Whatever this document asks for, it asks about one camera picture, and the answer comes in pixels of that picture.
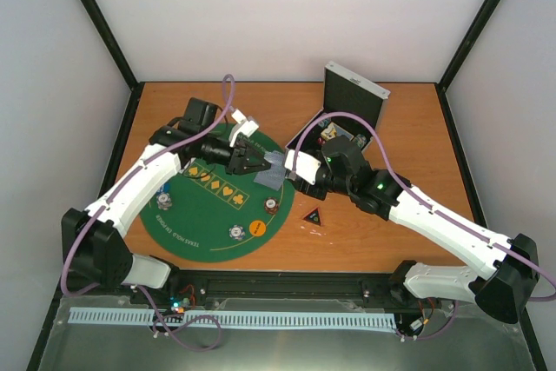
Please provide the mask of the orange big blind button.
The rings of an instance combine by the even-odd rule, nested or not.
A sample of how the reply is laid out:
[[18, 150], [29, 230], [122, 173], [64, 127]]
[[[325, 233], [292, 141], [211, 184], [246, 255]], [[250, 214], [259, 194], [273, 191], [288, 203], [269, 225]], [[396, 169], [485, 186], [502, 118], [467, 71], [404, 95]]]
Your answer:
[[248, 230], [252, 236], [260, 237], [265, 235], [267, 224], [262, 220], [254, 220], [249, 224]]

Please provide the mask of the black triangular button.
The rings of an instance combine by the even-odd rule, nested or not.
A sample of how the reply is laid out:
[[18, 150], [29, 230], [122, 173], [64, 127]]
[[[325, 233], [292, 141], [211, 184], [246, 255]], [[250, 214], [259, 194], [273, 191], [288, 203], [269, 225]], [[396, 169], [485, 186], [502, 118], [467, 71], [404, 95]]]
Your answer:
[[313, 209], [309, 210], [303, 217], [302, 220], [304, 222], [311, 223], [313, 225], [321, 227], [323, 224], [322, 216], [321, 216], [321, 208], [319, 206], [314, 207]]

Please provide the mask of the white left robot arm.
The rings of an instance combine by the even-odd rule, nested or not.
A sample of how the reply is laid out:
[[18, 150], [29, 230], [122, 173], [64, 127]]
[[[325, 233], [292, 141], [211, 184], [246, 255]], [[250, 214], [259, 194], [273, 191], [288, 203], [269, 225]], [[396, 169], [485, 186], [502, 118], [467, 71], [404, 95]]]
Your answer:
[[63, 293], [70, 293], [68, 274], [74, 271], [91, 281], [87, 290], [144, 286], [161, 303], [175, 301], [181, 283], [172, 276], [173, 266], [131, 253], [124, 238], [156, 191], [197, 159], [221, 165], [229, 175], [268, 170], [263, 153], [248, 142], [258, 128], [253, 117], [238, 109], [191, 99], [184, 115], [150, 137], [138, 160], [111, 189], [86, 209], [70, 209], [63, 216]]

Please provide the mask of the blue card deck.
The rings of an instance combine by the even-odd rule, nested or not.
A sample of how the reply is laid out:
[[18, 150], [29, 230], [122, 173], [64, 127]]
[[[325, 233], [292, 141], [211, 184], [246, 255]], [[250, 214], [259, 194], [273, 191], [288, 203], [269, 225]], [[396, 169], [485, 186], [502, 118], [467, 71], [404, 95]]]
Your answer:
[[270, 170], [282, 171], [285, 169], [285, 155], [278, 150], [267, 151], [264, 154], [264, 160], [270, 164]]

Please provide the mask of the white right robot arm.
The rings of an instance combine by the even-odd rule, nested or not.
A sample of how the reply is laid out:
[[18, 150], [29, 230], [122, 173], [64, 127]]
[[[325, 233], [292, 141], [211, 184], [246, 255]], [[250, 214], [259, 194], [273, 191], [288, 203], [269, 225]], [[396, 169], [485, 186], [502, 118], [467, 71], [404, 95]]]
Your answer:
[[345, 136], [326, 142], [318, 156], [289, 150], [285, 167], [303, 194], [346, 195], [359, 210], [411, 229], [463, 261], [461, 267], [402, 262], [390, 278], [394, 297], [465, 301], [497, 321], [520, 320], [539, 281], [530, 237], [510, 238], [455, 214], [408, 179], [372, 168]]

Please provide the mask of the dealt blue card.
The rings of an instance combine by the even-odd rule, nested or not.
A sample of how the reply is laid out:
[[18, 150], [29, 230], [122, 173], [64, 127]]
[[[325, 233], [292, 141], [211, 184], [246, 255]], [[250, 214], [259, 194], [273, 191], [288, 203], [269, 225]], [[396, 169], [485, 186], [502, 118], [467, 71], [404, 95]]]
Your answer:
[[273, 171], [269, 169], [266, 171], [257, 172], [254, 178], [254, 183], [277, 191], [282, 187], [285, 181], [285, 176], [286, 175], [283, 172]]

